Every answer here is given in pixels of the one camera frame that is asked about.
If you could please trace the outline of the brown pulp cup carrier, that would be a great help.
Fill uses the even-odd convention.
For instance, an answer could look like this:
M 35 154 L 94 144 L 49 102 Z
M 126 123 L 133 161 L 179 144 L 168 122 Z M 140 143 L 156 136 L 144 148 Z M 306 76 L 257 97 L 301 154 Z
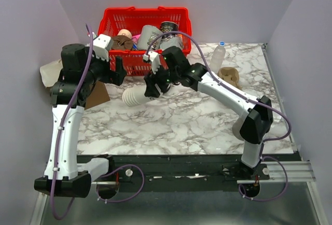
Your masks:
M 222 67 L 219 69 L 217 73 L 218 77 L 220 77 L 225 82 L 231 84 L 239 90 L 242 90 L 242 87 L 239 84 L 240 76 L 239 72 L 234 67 Z

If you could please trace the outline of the grey crumpled item in basket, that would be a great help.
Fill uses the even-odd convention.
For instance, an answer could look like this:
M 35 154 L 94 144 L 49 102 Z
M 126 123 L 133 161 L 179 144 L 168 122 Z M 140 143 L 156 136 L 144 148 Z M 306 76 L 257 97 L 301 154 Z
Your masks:
M 161 50 L 166 50 L 173 46 L 182 49 L 183 48 L 182 39 L 178 36 L 163 38 L 160 42 L 159 48 Z

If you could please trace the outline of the brown paper takeout bag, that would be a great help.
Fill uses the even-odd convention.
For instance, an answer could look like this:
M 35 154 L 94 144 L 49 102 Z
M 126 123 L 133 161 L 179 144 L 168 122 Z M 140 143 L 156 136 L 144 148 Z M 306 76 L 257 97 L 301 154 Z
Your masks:
M 110 101 L 104 83 L 99 81 L 98 64 L 91 63 L 87 75 L 79 87 L 82 72 L 71 76 L 63 71 L 60 60 L 53 61 L 39 69 L 43 85 L 49 90 L 51 105 L 82 106 L 86 110 Z

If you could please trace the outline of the stack of white paper cups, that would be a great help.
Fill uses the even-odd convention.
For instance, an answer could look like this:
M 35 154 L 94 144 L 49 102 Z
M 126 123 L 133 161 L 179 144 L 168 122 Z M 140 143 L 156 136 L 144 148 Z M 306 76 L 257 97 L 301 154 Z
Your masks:
M 145 86 L 134 86 L 124 90 L 122 101 L 129 107 L 140 106 L 155 100 L 154 97 L 145 96 Z

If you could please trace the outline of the grey cup of straws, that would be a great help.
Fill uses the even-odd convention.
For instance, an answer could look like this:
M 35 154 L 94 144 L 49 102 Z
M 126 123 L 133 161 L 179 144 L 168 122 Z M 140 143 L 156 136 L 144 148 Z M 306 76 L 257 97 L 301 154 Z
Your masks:
M 233 125 L 232 125 L 232 132 L 233 135 L 240 141 L 244 141 L 243 137 L 240 134 L 240 129 L 243 125 L 243 120 L 239 118 Z

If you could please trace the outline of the clear plastic water bottle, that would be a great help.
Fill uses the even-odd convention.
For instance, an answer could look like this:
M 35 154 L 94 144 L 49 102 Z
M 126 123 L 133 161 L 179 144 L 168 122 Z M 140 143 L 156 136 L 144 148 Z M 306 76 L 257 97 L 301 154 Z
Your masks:
M 225 43 L 223 41 L 220 41 L 212 53 L 211 63 L 210 63 L 210 69 L 215 74 L 217 74 L 220 68 L 222 67 L 225 54 L 226 54 Z

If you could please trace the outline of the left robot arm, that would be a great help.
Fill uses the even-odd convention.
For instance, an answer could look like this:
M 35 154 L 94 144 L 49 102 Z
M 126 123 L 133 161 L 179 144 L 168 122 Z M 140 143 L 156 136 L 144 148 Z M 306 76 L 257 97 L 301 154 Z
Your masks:
M 47 195 L 85 198 L 97 178 L 114 177 L 114 161 L 110 156 L 94 156 L 77 164 L 78 132 L 91 87 L 97 82 L 120 86 L 127 74 L 120 56 L 115 69 L 97 54 L 97 47 L 83 44 L 65 45 L 61 51 L 63 68 L 51 87 L 53 131 L 50 154 L 42 177 L 34 189 Z

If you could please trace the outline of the grey printed cup in basket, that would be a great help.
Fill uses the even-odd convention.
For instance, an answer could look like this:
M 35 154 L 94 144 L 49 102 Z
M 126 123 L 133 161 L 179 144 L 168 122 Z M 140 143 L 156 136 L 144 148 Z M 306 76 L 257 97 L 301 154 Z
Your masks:
M 147 50 L 151 42 L 160 34 L 162 34 L 162 32 L 156 26 L 143 26 L 142 32 L 137 43 L 138 50 Z

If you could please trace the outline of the black printed can in basket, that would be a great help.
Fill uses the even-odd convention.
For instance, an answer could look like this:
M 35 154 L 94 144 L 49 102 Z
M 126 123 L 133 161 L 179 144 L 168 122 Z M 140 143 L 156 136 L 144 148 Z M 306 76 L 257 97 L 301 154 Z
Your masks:
M 171 22 L 171 21 L 164 21 L 164 22 L 161 22 L 159 30 L 162 33 L 178 31 L 178 24 Z M 166 34 L 166 35 L 162 36 L 162 40 L 170 39 L 175 36 L 176 36 L 176 34 Z

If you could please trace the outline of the brown striped cloth in basket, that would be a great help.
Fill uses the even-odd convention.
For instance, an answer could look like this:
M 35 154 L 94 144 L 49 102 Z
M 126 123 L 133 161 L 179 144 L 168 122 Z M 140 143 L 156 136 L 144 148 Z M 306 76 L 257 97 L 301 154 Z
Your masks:
M 112 37 L 113 45 L 112 50 L 132 50 L 133 49 L 133 41 L 124 35 L 117 35 Z

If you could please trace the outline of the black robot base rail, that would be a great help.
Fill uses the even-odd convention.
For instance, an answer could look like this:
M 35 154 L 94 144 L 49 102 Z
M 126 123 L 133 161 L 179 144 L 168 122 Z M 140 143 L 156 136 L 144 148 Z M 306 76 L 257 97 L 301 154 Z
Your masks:
M 235 191 L 237 182 L 270 180 L 262 169 L 249 172 L 244 169 L 239 154 L 210 155 L 116 155 L 113 169 L 134 164 L 132 176 L 119 170 L 119 189 L 124 193 L 137 192 L 189 192 Z

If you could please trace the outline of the red plastic shopping basket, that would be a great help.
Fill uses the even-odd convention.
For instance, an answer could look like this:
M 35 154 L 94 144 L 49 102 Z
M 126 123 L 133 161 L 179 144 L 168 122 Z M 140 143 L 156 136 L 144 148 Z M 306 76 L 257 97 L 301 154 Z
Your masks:
M 132 35 L 138 35 L 144 25 L 160 27 L 163 21 L 174 22 L 181 32 L 192 35 L 191 20 L 185 7 L 107 8 L 100 22 L 98 34 L 114 37 L 121 29 L 127 29 Z M 120 56 L 127 76 L 144 76 L 151 69 L 150 64 L 143 61 L 144 53 L 144 50 L 110 50 L 110 68 L 115 70 L 115 59 Z

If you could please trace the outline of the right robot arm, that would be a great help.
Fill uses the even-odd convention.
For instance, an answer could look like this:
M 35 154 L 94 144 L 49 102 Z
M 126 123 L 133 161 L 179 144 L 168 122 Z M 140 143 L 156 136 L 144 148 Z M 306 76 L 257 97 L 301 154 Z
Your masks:
M 197 92 L 206 94 L 233 110 L 241 120 L 239 129 L 244 139 L 244 149 L 239 165 L 239 174 L 251 179 L 257 174 L 261 162 L 263 140 L 273 123 L 271 100 L 256 98 L 210 73 L 201 63 L 190 64 L 180 48 L 172 46 L 162 52 L 168 66 L 167 83 L 180 83 Z

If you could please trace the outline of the beige egg-shaped object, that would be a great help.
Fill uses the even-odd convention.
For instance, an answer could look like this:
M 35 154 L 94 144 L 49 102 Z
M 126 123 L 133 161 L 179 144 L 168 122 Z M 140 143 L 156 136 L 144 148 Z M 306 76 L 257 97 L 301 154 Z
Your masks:
M 127 30 L 127 29 L 121 29 L 119 32 L 118 32 L 118 34 L 117 34 L 118 36 L 126 36 L 127 38 L 129 38 L 129 39 L 131 39 L 132 38 L 132 33 L 129 31 L 129 30 Z

